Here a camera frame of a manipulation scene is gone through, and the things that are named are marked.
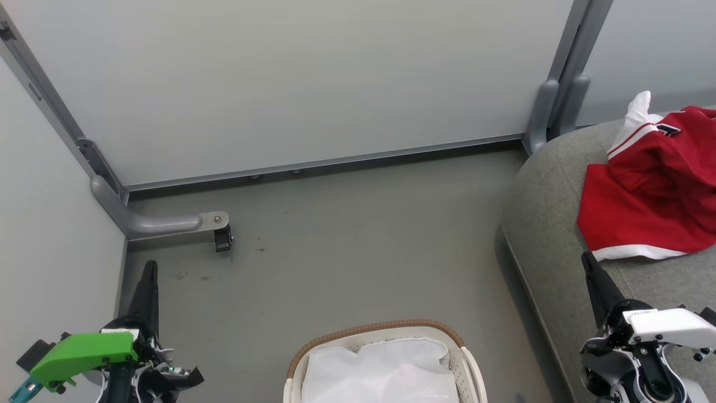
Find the gray sofa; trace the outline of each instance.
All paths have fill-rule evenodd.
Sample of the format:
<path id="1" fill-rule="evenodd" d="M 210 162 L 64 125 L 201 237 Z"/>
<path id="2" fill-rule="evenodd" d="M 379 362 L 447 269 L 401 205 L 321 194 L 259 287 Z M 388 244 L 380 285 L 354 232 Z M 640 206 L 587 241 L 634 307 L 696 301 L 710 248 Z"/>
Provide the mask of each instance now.
<path id="1" fill-rule="evenodd" d="M 579 403 L 596 399 L 582 386 L 579 356 L 596 327 L 580 261 L 586 245 L 576 218 L 587 164 L 606 163 L 606 150 L 622 123 L 583 128 L 547 143 L 525 162 L 504 208 L 505 237 Z M 716 247 L 660 261 L 605 261 L 602 267 L 626 298 L 659 309 L 679 304 L 698 311 L 716 308 Z M 696 362 L 692 356 L 690 349 L 676 348 L 670 361 L 680 376 L 700 383 L 716 402 L 716 357 Z"/>

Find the laundry basket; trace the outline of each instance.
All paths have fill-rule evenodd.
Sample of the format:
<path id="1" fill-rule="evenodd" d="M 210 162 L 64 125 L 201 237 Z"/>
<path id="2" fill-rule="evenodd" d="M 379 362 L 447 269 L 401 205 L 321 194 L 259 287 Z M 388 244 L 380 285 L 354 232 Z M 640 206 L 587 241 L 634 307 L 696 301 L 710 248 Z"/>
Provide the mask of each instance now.
<path id="1" fill-rule="evenodd" d="M 485 383 L 472 353 L 453 329 L 436 321 L 376 323 L 350 328 L 311 341 L 291 361 L 284 386 L 284 403 L 301 403 L 301 387 L 312 351 L 341 346 L 356 352 L 366 344 L 422 337 L 440 341 L 447 346 L 450 352 L 449 368 L 455 376 L 460 403 L 487 403 Z"/>

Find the brown basket rim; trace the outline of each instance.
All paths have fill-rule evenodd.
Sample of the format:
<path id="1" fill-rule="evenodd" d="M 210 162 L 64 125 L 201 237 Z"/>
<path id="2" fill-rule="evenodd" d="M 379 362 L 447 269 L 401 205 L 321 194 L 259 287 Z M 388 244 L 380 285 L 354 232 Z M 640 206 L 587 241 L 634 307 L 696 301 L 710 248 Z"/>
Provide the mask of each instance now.
<path id="1" fill-rule="evenodd" d="M 296 374 L 296 368 L 299 366 L 300 360 L 308 353 L 310 350 L 312 350 L 314 347 L 320 346 L 321 344 L 328 343 L 333 340 L 338 340 L 339 338 L 344 338 L 348 336 L 355 336 L 357 334 L 361 333 L 368 333 L 371 331 L 381 331 L 386 329 L 395 329 L 395 328 L 414 328 L 414 327 L 426 327 L 426 328 L 436 328 L 439 331 L 442 331 L 443 333 L 447 334 L 454 342 L 458 345 L 458 347 L 462 348 L 465 347 L 465 343 L 463 340 L 458 336 L 458 334 L 448 327 L 447 325 L 444 325 L 438 321 L 431 321 L 428 319 L 412 319 L 408 321 L 390 321 L 390 322 L 381 322 L 381 323 L 373 323 L 370 325 L 363 325 L 358 326 L 356 328 L 350 328 L 343 331 L 337 331 L 336 333 L 327 334 L 325 336 L 321 336 L 318 338 L 315 338 L 311 341 L 309 341 L 305 346 L 301 347 L 298 353 L 294 356 L 294 359 L 291 361 L 291 365 L 289 366 L 289 373 L 287 378 L 293 379 L 294 375 Z"/>

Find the white partition panel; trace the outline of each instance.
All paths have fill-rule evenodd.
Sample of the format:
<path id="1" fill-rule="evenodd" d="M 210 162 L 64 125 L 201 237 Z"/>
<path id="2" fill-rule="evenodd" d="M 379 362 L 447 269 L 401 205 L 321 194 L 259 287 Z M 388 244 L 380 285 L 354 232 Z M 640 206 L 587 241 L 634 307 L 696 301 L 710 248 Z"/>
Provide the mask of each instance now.
<path id="1" fill-rule="evenodd" d="M 129 189 L 522 133 L 572 0 L 2 0 Z"/>
<path id="2" fill-rule="evenodd" d="M 0 44 L 0 54 L 9 51 Z M 95 201 L 90 178 L 0 60 L 0 385 L 7 399 L 27 379 L 15 361 L 42 338 L 91 333 L 115 317 L 125 237 Z M 62 396 L 94 402 L 82 376 Z"/>
<path id="3" fill-rule="evenodd" d="M 652 110 L 716 104 L 716 1 L 614 0 L 584 73 L 578 125 L 623 118 L 652 91 Z"/>

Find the white cloth in basket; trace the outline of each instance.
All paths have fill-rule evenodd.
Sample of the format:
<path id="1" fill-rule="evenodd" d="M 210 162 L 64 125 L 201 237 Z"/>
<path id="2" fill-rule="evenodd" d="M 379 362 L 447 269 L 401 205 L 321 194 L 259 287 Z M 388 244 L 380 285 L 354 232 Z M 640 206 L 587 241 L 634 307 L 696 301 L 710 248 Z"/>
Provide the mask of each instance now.
<path id="1" fill-rule="evenodd" d="M 458 403 L 445 344 L 405 338 L 311 353 L 303 403 Z"/>

